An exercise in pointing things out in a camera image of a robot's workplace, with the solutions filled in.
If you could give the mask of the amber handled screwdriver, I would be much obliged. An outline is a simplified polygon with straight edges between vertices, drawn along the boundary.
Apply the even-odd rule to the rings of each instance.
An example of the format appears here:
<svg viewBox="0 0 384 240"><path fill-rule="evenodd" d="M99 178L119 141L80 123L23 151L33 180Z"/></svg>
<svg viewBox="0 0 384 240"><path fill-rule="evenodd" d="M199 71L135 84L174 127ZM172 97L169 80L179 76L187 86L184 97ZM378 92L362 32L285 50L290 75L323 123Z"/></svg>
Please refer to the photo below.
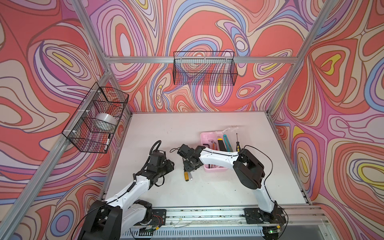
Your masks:
<svg viewBox="0 0 384 240"><path fill-rule="evenodd" d="M184 172L184 176L185 176L185 181L188 182L191 180L190 178L190 173L189 172Z"/></svg>

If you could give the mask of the pink plastic tool box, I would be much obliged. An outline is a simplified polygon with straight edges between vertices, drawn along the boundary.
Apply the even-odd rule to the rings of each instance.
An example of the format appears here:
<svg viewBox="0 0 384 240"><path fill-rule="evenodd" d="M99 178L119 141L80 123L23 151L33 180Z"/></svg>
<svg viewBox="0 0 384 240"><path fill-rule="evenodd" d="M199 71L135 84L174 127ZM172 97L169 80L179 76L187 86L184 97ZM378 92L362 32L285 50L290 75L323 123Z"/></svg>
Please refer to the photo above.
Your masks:
<svg viewBox="0 0 384 240"><path fill-rule="evenodd" d="M236 141L237 137L236 134L239 132L239 128L227 128L222 131L215 131L215 132L203 132L200 134L201 139L201 146L203 144L209 144L210 150L205 150L202 152L203 155L203 167L204 170L208 173L213 172L223 172L228 169L233 169L233 162L237 159L237 154L235 154L236 151ZM223 139L223 135L227 135L229 138L229 141L231 143L231 146L233 148L232 152L222 152L218 148L218 138ZM211 143L210 140L214 140L217 144L217 150L211 149Z"/></svg>

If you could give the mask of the black yellow box cutter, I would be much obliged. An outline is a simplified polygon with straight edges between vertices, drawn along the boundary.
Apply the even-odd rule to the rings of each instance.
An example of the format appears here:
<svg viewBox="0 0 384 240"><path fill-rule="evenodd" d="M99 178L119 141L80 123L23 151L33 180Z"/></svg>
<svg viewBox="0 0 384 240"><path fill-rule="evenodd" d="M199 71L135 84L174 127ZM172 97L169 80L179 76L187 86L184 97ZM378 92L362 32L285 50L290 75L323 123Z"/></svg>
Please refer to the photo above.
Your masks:
<svg viewBox="0 0 384 240"><path fill-rule="evenodd" d="M218 138L217 142L218 142L219 150L222 152L227 152L227 148L226 148L226 145L224 143L224 140L222 138Z"/></svg>

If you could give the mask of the black yellow screwdriver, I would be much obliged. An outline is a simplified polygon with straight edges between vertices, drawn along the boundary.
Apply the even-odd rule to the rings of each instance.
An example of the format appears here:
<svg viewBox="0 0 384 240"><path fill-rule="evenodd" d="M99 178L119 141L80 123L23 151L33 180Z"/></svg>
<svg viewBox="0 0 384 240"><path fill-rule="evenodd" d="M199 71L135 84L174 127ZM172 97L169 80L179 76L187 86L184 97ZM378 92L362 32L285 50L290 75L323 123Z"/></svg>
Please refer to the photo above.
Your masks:
<svg viewBox="0 0 384 240"><path fill-rule="evenodd" d="M237 137L237 141L236 141L236 151L237 151L237 152L240 152L240 151L241 151L241 146L240 146L240 142L239 142L238 134L236 134L236 137Z"/></svg>

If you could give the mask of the teal utility knife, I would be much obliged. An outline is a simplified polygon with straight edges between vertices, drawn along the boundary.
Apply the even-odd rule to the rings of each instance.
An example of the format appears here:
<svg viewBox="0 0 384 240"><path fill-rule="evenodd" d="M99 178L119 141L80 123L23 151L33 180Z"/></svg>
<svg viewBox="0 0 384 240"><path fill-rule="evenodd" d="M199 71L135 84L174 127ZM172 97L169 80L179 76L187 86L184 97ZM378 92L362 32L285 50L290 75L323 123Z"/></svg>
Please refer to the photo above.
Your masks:
<svg viewBox="0 0 384 240"><path fill-rule="evenodd" d="M228 136L227 136L227 135L223 135L223 140L224 140L224 143L225 143L225 145L226 145L227 151L228 151L228 152L232 152L232 151L233 151L233 148L232 148L232 146L231 146L231 143L230 143L230 141L229 141Z"/></svg>

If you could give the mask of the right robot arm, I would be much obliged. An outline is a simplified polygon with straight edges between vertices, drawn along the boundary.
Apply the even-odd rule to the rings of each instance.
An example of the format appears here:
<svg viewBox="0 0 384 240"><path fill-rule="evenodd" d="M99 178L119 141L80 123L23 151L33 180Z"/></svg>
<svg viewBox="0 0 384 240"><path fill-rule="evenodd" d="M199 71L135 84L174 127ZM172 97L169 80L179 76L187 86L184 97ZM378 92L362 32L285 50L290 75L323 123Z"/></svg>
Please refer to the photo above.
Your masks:
<svg viewBox="0 0 384 240"><path fill-rule="evenodd" d="M183 158L187 172L195 171L203 165L215 165L234 170L241 184L253 190L257 200L258 208L245 212L245 218L249 223L282 224L286 222L278 213L281 208L277 201L273 200L268 193L264 165L249 150L223 152L205 146L197 146L193 149L183 144L178 148L177 154Z"/></svg>

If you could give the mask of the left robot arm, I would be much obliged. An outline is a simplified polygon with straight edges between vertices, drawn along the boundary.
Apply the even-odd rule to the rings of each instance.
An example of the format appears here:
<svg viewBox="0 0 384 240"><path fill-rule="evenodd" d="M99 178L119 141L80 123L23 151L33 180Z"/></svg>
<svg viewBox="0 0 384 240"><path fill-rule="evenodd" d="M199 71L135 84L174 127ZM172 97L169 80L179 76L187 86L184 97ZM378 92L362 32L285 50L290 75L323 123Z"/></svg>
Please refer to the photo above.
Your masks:
<svg viewBox="0 0 384 240"><path fill-rule="evenodd" d="M153 233L165 224L166 211L153 211L153 205L139 197L157 184L160 178L174 170L166 153L154 150L133 181L106 201L96 201L82 218L78 240L118 240L123 231L140 225L141 233Z"/></svg>

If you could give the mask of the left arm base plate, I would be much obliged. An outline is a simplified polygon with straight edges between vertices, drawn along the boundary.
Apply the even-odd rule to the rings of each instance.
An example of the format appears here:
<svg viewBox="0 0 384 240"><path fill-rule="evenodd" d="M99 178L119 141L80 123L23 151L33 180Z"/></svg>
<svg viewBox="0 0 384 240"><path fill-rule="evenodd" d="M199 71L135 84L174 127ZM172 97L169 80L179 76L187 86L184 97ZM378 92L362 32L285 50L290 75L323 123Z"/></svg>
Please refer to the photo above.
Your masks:
<svg viewBox="0 0 384 240"><path fill-rule="evenodd" d="M144 208L128 211L128 216L122 221L125 227L132 226L153 226L161 227L166 223L167 210L154 209L150 213L145 211Z"/></svg>

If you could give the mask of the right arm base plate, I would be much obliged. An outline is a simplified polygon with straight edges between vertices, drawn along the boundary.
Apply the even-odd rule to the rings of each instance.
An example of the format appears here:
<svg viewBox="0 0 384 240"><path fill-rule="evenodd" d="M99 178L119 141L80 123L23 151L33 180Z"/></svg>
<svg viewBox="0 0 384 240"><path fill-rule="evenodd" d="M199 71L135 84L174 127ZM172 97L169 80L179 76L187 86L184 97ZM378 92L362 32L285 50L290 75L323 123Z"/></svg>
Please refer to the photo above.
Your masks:
<svg viewBox="0 0 384 240"><path fill-rule="evenodd" d="M264 212L259 208L245 208L242 214L247 224L283 225L287 222L286 216L282 208L276 208L271 213Z"/></svg>

